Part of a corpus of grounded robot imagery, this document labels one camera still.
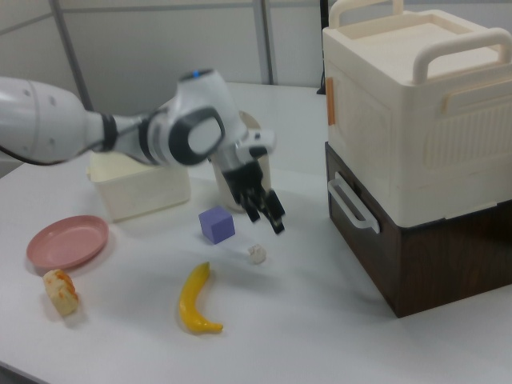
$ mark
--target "brown wooden box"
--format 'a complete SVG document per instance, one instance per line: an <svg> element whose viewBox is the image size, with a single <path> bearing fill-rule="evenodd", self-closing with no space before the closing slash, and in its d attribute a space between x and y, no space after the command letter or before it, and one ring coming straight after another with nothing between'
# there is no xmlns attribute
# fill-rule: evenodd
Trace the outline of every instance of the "brown wooden box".
<svg viewBox="0 0 512 384"><path fill-rule="evenodd" d="M332 221L398 317L512 283L512 200L401 228L328 143L326 164L327 180L339 172L378 220L379 234L354 227L329 194Z"/></svg>

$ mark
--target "small white object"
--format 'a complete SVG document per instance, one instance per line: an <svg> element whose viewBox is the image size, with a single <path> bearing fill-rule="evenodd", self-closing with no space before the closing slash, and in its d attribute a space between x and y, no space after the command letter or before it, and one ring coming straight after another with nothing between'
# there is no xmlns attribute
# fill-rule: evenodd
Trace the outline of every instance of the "small white object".
<svg viewBox="0 0 512 384"><path fill-rule="evenodd" d="M87 176L114 222L190 199L184 166L146 166L124 154L92 153Z"/></svg>
<svg viewBox="0 0 512 384"><path fill-rule="evenodd" d="M329 144L393 222L412 227L512 199L512 35L438 10L323 30Z"/></svg>
<svg viewBox="0 0 512 384"><path fill-rule="evenodd" d="M254 264L261 264L266 259L266 250L259 244L248 249L249 258Z"/></svg>

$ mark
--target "pink plate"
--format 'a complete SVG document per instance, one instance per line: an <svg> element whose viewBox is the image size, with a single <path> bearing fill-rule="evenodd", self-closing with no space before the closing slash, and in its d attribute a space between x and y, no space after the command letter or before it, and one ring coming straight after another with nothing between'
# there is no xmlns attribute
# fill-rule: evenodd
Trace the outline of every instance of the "pink plate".
<svg viewBox="0 0 512 384"><path fill-rule="evenodd" d="M96 216L74 216L36 234L26 248L26 255L39 268L69 268L96 256L108 237L105 221Z"/></svg>

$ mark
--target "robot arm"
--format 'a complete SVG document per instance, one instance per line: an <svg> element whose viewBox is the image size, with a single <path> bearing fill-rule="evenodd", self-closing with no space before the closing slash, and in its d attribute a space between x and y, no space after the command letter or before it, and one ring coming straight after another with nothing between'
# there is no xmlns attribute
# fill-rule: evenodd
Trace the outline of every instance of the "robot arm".
<svg viewBox="0 0 512 384"><path fill-rule="evenodd" d="M276 234L284 209L262 188L257 159L275 147L271 131L251 133L218 72L195 71L171 103L133 117L85 111L71 93L27 80L0 78L0 150L23 162L53 165L88 150L116 151L139 162L193 166L215 157L234 200L251 221L259 213Z"/></svg>

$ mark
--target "bread piece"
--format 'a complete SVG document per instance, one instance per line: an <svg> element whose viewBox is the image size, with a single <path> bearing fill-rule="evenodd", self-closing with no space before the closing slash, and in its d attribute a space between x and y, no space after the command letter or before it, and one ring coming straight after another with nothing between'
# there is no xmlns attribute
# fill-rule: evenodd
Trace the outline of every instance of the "bread piece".
<svg viewBox="0 0 512 384"><path fill-rule="evenodd" d="M46 294L61 316L66 316L78 308L78 296L73 282L63 270L51 270L42 277L42 280L45 283Z"/></svg>

